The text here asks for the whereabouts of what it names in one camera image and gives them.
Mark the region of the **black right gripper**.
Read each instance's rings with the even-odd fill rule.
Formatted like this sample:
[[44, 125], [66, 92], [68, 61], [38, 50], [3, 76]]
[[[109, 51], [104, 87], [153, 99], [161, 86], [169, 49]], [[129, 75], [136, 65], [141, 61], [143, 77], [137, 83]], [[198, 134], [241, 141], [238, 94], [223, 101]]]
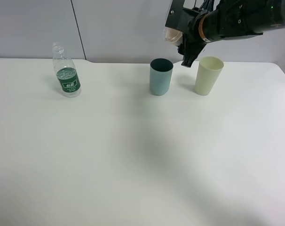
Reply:
[[183, 55], [182, 66], [191, 68], [193, 62], [204, 49], [206, 43], [200, 38], [198, 25], [206, 14], [202, 9], [183, 9], [180, 25], [182, 26], [182, 45], [179, 53]]

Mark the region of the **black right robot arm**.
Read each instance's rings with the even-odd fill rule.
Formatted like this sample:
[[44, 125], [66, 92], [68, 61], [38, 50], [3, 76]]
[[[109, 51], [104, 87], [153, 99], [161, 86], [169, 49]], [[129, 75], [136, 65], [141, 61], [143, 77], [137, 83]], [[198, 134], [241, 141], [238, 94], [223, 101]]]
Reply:
[[184, 8], [189, 16], [178, 48], [182, 65], [191, 67], [205, 46], [221, 40], [249, 39], [265, 31], [285, 28], [285, 0], [205, 0], [198, 8]]

